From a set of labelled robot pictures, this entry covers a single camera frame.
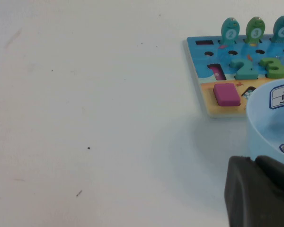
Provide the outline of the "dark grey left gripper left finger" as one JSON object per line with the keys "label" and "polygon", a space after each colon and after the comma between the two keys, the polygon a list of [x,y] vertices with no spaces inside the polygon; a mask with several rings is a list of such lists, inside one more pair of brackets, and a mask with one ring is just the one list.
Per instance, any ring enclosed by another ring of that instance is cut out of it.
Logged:
{"label": "dark grey left gripper left finger", "polygon": [[284,192],[249,157],[230,157],[224,198],[231,227],[284,227]]}

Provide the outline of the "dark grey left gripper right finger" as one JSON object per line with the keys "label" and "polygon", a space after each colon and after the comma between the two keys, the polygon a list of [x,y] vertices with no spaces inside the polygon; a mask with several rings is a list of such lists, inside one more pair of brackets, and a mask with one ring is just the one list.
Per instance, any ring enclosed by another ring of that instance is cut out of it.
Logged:
{"label": "dark grey left gripper right finger", "polygon": [[258,156],[256,164],[282,192],[284,192],[284,164],[268,156]]}

